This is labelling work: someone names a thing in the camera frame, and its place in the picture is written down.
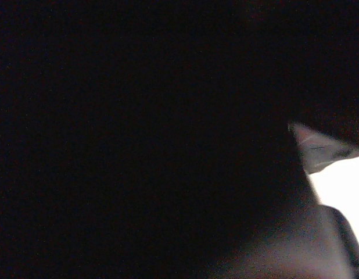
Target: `dark background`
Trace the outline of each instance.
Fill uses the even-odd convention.
[[[0,4],[0,278],[211,266],[304,206],[288,120],[359,145],[358,2]]]

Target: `dark object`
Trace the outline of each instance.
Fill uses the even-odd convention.
[[[324,205],[321,208],[333,216],[333,220],[336,222],[335,227],[337,227],[342,243],[346,248],[355,278],[359,279],[359,243],[351,229],[350,223],[339,210]]]
[[[17,2],[0,9],[0,278],[188,278],[264,233],[310,246],[286,124],[359,147],[356,1]],[[296,263],[346,272],[318,247]]]

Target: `gray object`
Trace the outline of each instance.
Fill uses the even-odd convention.
[[[329,215],[332,215],[334,226],[337,228],[348,255],[349,262],[354,271],[354,278],[359,279],[359,243],[353,233],[349,221],[342,213],[330,206],[321,205],[320,208]]]
[[[359,149],[302,124],[291,124],[289,129],[295,134],[308,174],[317,173],[337,161],[359,157]]]

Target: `white surface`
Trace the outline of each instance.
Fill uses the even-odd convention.
[[[333,163],[309,178],[320,202],[342,212],[359,242],[359,157]]]

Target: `bright light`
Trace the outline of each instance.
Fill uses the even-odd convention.
[[[320,202],[342,212],[359,242],[359,157],[309,175]]]

